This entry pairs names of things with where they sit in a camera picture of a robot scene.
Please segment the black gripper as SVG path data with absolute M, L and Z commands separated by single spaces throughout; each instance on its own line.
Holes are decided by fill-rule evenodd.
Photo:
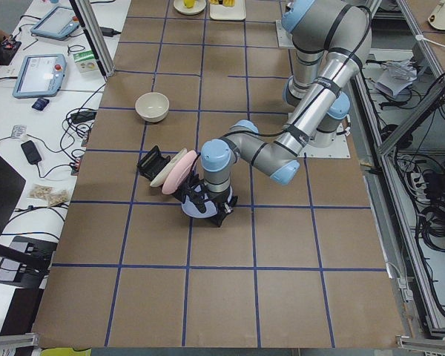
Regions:
M 220 193 L 210 195 L 208 192 L 205 195 L 203 181 L 198 177 L 191 178 L 184 185 L 183 198 L 184 212 L 205 212 L 206 215 L 217 215 L 219 213 L 231 214 L 234 210 L 232 187 Z

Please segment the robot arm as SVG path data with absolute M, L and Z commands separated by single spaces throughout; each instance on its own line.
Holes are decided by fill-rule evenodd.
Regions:
M 362 69 L 372 43 L 372 12 L 345 1 L 292 1 L 281 17 L 291 35 L 297 69 L 284 93 L 294 111 L 273 142 L 248 120 L 206 142 L 200 159 L 203 178 L 182 184 L 182 210 L 205 219 L 231 213 L 231 168 L 238 159 L 286 185 L 300 167 L 298 157 L 310 137 L 341 98 L 346 83 Z

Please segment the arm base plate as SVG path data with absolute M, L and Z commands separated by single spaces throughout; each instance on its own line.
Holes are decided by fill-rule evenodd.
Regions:
M 307 146 L 299 153 L 299 157 L 349 159 L 347 136 L 350 134 L 350 127 L 348 114 L 342 119 L 326 114 L 310 136 Z
M 288 33 L 282 26 L 280 20 L 275 21 L 275 27 L 277 32 L 277 43 L 279 48 L 293 49 L 291 34 Z

